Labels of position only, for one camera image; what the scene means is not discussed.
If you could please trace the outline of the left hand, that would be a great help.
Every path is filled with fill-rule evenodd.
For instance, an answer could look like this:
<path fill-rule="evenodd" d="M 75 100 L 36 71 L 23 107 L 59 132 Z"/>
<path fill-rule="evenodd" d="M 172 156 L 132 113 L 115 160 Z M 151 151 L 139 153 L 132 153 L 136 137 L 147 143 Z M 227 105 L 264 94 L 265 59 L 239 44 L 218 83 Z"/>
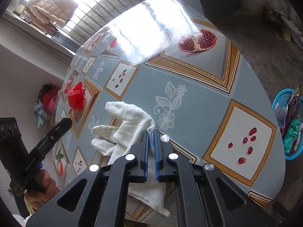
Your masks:
<path fill-rule="evenodd" d="M 25 193 L 25 199 L 34 210 L 40 209 L 44 203 L 47 203 L 60 191 L 56 186 L 56 182 L 49 173 L 44 169 L 41 171 L 44 192 L 30 190 Z"/>

